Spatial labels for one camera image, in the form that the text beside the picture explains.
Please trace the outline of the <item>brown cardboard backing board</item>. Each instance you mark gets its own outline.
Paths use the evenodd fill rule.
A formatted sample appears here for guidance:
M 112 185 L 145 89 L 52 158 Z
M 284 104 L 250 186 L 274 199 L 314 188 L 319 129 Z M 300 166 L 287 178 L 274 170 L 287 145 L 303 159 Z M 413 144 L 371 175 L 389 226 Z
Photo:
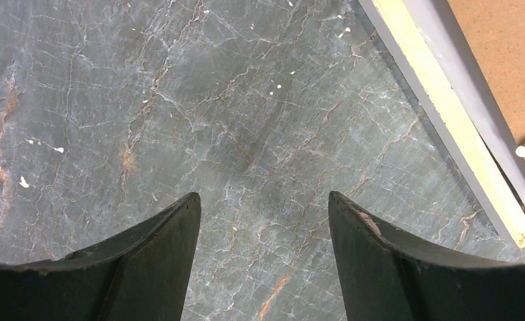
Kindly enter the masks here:
M 449 6 L 516 144 L 525 142 L 525 1 L 464 0 Z

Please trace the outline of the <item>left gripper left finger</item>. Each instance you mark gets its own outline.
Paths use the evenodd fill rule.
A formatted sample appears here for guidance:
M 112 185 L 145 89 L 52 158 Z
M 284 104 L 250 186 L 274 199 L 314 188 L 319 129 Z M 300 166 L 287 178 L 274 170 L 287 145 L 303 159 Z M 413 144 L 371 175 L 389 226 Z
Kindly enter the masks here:
M 0 320 L 179 320 L 200 221 L 189 193 L 62 259 L 0 263 Z

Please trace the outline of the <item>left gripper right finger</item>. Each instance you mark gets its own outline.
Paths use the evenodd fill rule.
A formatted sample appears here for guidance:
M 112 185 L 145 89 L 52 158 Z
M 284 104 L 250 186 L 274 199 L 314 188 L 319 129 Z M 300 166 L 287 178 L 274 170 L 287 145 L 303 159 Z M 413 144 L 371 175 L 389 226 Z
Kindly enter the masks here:
M 338 191 L 328 222 L 349 320 L 525 320 L 525 263 L 431 243 Z

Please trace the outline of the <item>white wooden picture frame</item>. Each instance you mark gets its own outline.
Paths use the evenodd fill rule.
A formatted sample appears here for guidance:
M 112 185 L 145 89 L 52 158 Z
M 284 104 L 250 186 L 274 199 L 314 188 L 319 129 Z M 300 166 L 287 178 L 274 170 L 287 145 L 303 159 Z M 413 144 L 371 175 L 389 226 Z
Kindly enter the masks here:
M 525 247 L 525 166 L 429 1 L 361 6 L 500 237 Z

